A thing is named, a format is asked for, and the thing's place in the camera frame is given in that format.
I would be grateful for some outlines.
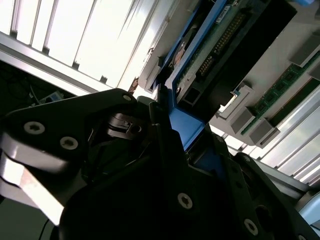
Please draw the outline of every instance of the blue plastic part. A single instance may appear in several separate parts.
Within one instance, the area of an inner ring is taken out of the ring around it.
[[[214,152],[212,148],[208,148],[194,166],[197,169],[204,170],[208,173],[211,173],[214,170],[216,176],[220,180],[223,180],[226,177],[224,168],[221,163],[221,158]]]
[[[294,1],[300,4],[301,6],[308,6],[312,4],[315,0],[294,0]]]
[[[204,129],[205,123],[178,107],[176,100],[175,83],[179,79],[188,62],[191,60],[193,54],[196,52],[204,37],[206,36],[212,25],[215,23],[216,18],[219,16],[219,13],[223,9],[226,1],[227,0],[217,0],[215,2],[214,6],[210,10],[208,16],[193,38],[179,64],[175,67],[171,76],[165,82],[165,85],[169,91],[168,103],[171,125],[174,130],[179,132],[184,150],[186,150],[190,146],[190,144],[196,139],[199,133]]]

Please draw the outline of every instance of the bright window light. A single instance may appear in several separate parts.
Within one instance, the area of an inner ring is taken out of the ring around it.
[[[35,25],[32,47],[42,51],[49,26],[54,0],[42,0]]]
[[[225,143],[232,147],[235,150],[238,150],[244,143],[233,136],[227,136],[225,139]]]
[[[163,30],[168,24],[166,18],[174,2],[174,0],[162,0],[156,5],[146,32],[118,84],[119,88],[128,90],[133,80],[140,76],[149,59],[148,57],[151,55],[150,49],[156,46]]]
[[[155,0],[140,0],[134,9],[130,10],[116,44],[110,46],[108,55],[104,56],[102,75],[107,78],[106,84],[110,87],[116,88],[118,86],[154,7],[154,2]]]
[[[48,40],[49,56],[72,66],[94,0],[59,0]]]
[[[10,33],[15,0],[0,0],[0,32]]]
[[[119,0],[99,0],[95,4],[75,59],[79,71],[99,80],[106,64],[117,58],[114,48],[131,5],[132,0],[122,0],[121,4]],[[105,76],[108,85],[109,75]]]
[[[320,170],[320,165],[318,165],[317,167],[315,167],[314,169],[312,169],[308,174],[306,174],[304,177],[302,177],[300,179],[300,182],[306,183],[310,177],[312,177],[312,175],[314,175],[317,171]]]
[[[145,96],[152,99],[152,94],[150,92],[145,91],[139,85],[136,87],[133,96],[137,99],[139,96]]]
[[[35,25],[39,0],[20,0],[17,16],[16,39],[24,44],[30,44]]]
[[[213,133],[219,135],[220,137],[222,137],[225,133],[223,131],[221,131],[220,129],[210,125],[210,129]]]

